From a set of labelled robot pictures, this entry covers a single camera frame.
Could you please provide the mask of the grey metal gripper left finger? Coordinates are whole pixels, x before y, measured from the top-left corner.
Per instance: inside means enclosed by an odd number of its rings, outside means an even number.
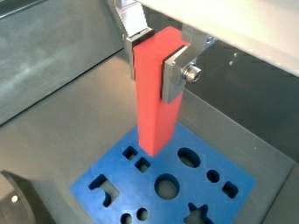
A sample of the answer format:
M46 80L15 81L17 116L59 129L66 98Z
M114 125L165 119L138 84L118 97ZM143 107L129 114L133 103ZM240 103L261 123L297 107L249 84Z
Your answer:
M137 79L134 47L154 36L155 30L149 27L143 5L137 0L107 0L113 17L122 33L131 79Z

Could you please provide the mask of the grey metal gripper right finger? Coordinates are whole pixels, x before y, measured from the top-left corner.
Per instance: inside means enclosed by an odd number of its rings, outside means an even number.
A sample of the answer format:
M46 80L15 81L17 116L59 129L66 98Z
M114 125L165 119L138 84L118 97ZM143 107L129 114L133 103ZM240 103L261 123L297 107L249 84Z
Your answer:
M218 39L185 24L182 40L186 41L186 44L163 62L163 101L166 103L174 102L180 97L188 82L198 81L202 70L196 66L196 61Z

